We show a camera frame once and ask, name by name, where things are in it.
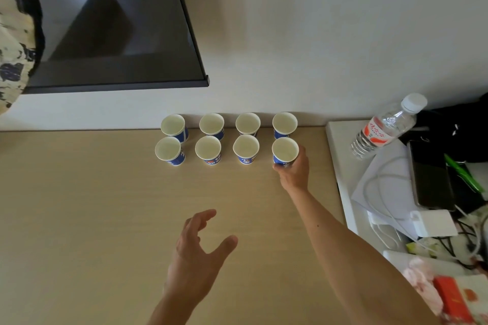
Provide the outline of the person's right hand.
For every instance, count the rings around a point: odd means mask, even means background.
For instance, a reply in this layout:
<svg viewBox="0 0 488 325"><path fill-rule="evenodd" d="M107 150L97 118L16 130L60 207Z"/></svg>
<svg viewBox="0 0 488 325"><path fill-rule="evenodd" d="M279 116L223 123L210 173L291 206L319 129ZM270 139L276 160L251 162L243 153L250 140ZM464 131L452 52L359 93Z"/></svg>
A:
<svg viewBox="0 0 488 325"><path fill-rule="evenodd" d="M290 165L291 169L286 176L280 176L280 182L290 197L308 192L309 159L304 146L299 144L300 153Z"/></svg>

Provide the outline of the cream dark patterned cloth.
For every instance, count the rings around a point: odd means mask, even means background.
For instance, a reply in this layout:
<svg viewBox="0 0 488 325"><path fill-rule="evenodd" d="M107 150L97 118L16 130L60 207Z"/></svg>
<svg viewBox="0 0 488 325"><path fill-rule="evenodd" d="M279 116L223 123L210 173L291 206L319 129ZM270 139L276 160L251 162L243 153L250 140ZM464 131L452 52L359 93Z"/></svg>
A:
<svg viewBox="0 0 488 325"><path fill-rule="evenodd" d="M25 90L45 49L40 0L0 0L0 116Z"/></svg>

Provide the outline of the white paper sheet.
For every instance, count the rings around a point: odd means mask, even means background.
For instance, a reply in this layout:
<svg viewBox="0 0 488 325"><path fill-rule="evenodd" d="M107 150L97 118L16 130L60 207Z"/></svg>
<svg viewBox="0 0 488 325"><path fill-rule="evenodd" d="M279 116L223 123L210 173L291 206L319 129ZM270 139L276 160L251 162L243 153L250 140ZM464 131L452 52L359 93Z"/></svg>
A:
<svg viewBox="0 0 488 325"><path fill-rule="evenodd" d="M403 235L418 240L410 219L410 213L419 209L413 199L406 145L394 140L368 161L351 200Z"/></svg>

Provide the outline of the white side cabinet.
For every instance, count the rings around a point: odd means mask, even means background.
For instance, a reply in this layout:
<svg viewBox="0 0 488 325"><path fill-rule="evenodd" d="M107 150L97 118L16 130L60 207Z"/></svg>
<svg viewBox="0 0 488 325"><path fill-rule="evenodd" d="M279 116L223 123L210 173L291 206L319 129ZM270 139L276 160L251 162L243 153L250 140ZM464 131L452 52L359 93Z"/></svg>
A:
<svg viewBox="0 0 488 325"><path fill-rule="evenodd" d="M451 184L459 183L460 188L455 187L455 190L461 191L461 194L455 201L455 211L450 214L459 233L457 236L418 237L414 241L351 200L353 190L370 159L357 158L352 153L351 142L366 123L364 120L339 121L326 125L347 227L386 258L394 255L403 258L402 265L397 265L400 271L406 267L406 260L415 254L430 259L435 264L440 261L449 262L450 266L456 267L446 271L451 274L474 272L475 259L479 263L488 262L488 201L483 199L483 196L488 197L488 192L473 192L455 171L455 180Z"/></svg>

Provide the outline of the black bag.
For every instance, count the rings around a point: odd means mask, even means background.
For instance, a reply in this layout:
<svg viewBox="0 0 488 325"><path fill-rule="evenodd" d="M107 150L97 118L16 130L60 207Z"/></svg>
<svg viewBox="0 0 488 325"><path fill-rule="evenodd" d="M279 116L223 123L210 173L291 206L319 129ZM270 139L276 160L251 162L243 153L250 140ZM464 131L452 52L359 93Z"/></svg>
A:
<svg viewBox="0 0 488 325"><path fill-rule="evenodd" d="M488 162L488 92L454 106L423 110L417 126L427 127L429 139L456 162Z"/></svg>

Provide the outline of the black wall-mounted screen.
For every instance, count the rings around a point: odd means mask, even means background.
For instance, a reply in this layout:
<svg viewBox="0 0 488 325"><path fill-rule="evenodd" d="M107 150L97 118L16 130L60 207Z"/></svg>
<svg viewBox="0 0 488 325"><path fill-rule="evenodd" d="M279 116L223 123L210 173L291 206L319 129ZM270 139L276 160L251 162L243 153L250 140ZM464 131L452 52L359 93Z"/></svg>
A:
<svg viewBox="0 0 488 325"><path fill-rule="evenodd" d="M40 0L45 48L24 94L205 88L185 0Z"/></svg>

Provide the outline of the blue paper drinking cup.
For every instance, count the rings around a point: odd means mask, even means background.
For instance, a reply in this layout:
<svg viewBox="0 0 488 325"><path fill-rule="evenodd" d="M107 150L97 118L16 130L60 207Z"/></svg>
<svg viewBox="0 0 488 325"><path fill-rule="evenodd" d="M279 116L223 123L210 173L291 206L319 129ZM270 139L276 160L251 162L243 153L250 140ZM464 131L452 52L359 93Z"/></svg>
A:
<svg viewBox="0 0 488 325"><path fill-rule="evenodd" d="M299 145L290 137L277 138L272 144L273 162L277 165L290 166L299 153Z"/></svg>

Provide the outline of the clear plastic water bottle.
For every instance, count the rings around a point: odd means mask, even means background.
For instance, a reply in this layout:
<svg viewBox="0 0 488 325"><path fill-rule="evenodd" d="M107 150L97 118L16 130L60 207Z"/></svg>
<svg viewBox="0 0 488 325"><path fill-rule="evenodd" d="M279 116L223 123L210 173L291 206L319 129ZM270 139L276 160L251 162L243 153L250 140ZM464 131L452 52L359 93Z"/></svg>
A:
<svg viewBox="0 0 488 325"><path fill-rule="evenodd" d="M427 106L423 94L411 93L374 115L358 132L351 143L352 153L359 159L375 152L411 130L417 115Z"/></svg>

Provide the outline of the person's left forearm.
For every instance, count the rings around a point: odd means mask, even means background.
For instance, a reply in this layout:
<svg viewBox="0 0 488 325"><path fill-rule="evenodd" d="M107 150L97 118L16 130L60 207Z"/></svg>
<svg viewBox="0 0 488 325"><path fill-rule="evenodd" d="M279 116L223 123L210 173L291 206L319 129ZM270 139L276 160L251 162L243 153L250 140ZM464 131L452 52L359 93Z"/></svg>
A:
<svg viewBox="0 0 488 325"><path fill-rule="evenodd" d="M180 297L163 296L146 325L186 325L200 301L187 301Z"/></svg>

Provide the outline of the black smartphone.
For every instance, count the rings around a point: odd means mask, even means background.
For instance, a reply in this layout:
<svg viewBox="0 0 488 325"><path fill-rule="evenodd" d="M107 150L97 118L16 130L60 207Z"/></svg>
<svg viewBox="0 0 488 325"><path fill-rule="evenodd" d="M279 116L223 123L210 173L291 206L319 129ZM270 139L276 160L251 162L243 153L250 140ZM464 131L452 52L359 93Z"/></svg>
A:
<svg viewBox="0 0 488 325"><path fill-rule="evenodd" d="M444 153L424 141L409 141L406 146L414 203L425 209L455 211Z"/></svg>

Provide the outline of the red box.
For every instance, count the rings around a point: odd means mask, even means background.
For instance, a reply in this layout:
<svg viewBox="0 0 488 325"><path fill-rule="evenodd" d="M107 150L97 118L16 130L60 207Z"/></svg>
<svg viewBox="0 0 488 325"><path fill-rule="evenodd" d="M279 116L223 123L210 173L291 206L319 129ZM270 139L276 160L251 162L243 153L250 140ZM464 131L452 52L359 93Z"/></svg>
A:
<svg viewBox="0 0 488 325"><path fill-rule="evenodd" d="M443 317L451 325L475 325L461 291L453 277L436 276L433 280L442 302Z"/></svg>

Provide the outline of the white charger block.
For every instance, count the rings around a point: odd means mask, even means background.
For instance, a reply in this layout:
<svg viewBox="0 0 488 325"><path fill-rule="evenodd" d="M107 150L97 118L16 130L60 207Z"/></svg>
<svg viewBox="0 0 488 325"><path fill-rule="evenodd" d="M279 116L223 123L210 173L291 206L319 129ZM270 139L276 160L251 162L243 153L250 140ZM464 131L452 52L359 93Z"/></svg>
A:
<svg viewBox="0 0 488 325"><path fill-rule="evenodd" d="M410 219L420 238L453 237L459 234L450 212L445 209L412 211Z"/></svg>

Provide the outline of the person's right forearm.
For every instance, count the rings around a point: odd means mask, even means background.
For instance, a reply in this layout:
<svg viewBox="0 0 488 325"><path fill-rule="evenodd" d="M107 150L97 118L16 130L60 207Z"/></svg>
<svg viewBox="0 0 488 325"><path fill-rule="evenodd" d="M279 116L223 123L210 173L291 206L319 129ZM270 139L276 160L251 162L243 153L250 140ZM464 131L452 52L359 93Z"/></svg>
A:
<svg viewBox="0 0 488 325"><path fill-rule="evenodd" d="M303 187L287 186L336 297L352 325L441 325L406 278Z"/></svg>

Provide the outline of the person's left hand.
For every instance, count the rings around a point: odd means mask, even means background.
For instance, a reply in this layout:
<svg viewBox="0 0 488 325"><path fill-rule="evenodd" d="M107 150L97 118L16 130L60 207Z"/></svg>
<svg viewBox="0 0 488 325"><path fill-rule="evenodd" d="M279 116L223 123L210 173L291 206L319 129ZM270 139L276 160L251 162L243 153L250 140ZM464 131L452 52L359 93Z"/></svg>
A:
<svg viewBox="0 0 488 325"><path fill-rule="evenodd" d="M199 232L216 216L215 209L196 213L185 221L168 267L163 296L202 301L210 292L225 261L206 261Z"/></svg>

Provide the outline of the rows of blue paper cups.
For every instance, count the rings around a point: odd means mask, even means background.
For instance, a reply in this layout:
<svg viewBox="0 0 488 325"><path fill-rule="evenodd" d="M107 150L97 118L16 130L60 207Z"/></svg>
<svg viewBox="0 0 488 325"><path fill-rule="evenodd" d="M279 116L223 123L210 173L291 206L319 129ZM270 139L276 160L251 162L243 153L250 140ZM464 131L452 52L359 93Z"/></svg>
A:
<svg viewBox="0 0 488 325"><path fill-rule="evenodd" d="M238 116L235 124L240 135L234 142L233 151L242 164L251 164L260 149L257 140L261 126L260 118L255 113L245 112ZM201 118L199 126L204 137L195 144L195 152L201 160L214 166L222 158L224 119L218 113L209 113ZM275 139L290 137L298 128L298 120L292 113L279 112L273 117L272 126ZM186 159L182 145L189 136L185 119L179 114L171 114L163 119L161 131L165 137L155 145L156 157L173 166L181 165Z"/></svg>

